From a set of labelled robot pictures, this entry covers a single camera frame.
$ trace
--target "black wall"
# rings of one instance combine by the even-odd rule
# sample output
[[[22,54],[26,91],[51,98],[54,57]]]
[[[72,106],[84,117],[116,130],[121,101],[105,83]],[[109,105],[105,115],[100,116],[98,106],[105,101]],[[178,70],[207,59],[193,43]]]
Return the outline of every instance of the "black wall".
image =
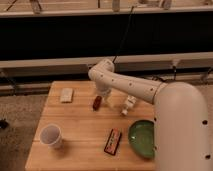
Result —
[[[0,60],[115,55],[128,15],[0,19]],[[213,51],[213,12],[135,14],[121,55]]]

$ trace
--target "white cup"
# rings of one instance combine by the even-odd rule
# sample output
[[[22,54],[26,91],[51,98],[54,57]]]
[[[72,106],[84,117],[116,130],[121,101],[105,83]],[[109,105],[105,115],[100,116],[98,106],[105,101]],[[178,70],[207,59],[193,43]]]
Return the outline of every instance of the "white cup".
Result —
[[[60,128],[54,124],[47,125],[41,130],[40,141],[51,148],[60,148],[62,145]]]

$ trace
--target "wooden tabletop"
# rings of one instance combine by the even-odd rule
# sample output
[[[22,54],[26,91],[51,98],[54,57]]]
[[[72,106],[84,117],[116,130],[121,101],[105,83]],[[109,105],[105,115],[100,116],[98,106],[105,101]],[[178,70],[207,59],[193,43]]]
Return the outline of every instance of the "wooden tabletop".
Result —
[[[72,103],[60,103],[62,88],[74,89]],[[154,162],[136,155],[127,138],[132,123],[140,119],[153,120],[152,105],[138,100],[128,115],[122,116],[120,111],[126,94],[113,89],[109,98],[113,108],[102,103],[99,111],[92,109],[95,97],[95,84],[91,81],[52,84],[26,163],[26,171],[154,170]],[[49,123],[55,123],[61,128],[61,149],[53,150],[39,142],[41,129]],[[104,152],[112,128],[123,133],[115,156]]]

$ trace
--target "green bowl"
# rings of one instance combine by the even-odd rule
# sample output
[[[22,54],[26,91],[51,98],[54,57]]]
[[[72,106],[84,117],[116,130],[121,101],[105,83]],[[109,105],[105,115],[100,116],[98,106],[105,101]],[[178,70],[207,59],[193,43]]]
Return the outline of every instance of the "green bowl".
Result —
[[[128,139],[133,150],[140,156],[153,159],[154,152],[154,123],[149,120],[139,120],[129,128]]]

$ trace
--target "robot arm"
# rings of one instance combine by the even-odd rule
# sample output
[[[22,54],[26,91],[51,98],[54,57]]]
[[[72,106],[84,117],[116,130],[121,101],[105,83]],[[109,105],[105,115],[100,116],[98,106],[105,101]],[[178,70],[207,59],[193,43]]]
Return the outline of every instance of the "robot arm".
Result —
[[[108,96],[112,87],[153,104],[156,93],[166,85],[113,72],[114,64],[108,59],[104,59],[89,71],[89,77],[95,81],[98,94],[102,97]]]
[[[212,171],[208,111],[202,94],[192,85],[171,84],[113,73],[105,59],[89,71],[99,95],[111,87],[154,104],[156,171]]]

